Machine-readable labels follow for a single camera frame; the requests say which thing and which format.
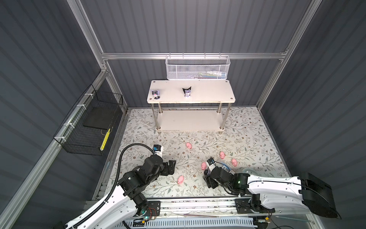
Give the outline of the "pink pig toy top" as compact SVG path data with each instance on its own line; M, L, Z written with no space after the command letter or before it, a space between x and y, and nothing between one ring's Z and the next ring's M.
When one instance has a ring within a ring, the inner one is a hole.
M192 144L191 144L191 143L189 143L189 142L187 142L187 143L186 143L186 147L187 147L188 149L192 149Z

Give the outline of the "black purple toy figure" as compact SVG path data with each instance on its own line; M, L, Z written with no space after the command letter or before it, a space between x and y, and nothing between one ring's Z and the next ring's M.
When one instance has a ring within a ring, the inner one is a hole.
M191 96L191 87L189 88L183 88L183 93L185 98L189 98Z

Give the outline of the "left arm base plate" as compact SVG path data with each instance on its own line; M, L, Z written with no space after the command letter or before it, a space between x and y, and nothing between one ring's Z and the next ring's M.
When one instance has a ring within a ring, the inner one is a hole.
M138 217L157 217L160 216L161 210L161 201L148 201L147 207L143 207L141 210L138 210Z

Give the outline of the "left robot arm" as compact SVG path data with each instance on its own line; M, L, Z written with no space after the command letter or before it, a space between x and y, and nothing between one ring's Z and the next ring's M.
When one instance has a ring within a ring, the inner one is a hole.
M146 148L151 155L144 164L119 177L125 151L134 146ZM148 208L143 191L160 176L173 175L176 160L163 162L160 145L154 148L142 143L126 146L118 160L117 175L110 192L86 212L64 225L65 229L110 229L117 223L135 215L142 216Z

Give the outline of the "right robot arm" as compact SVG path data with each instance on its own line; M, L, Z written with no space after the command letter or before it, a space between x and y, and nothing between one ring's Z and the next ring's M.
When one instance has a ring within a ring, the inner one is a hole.
M231 173L212 165L204 170L209 188L223 187L232 196L250 195L244 205L254 213L274 213L280 208L307 209L315 215L337 219L332 188L310 173L297 177L261 177L247 173Z

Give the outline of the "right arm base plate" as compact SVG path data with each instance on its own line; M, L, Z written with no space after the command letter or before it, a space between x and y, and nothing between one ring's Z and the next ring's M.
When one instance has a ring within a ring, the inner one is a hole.
M237 198L234 200L234 203L238 214L275 213L275 208L269 209L264 207L260 200L252 200L251 198Z

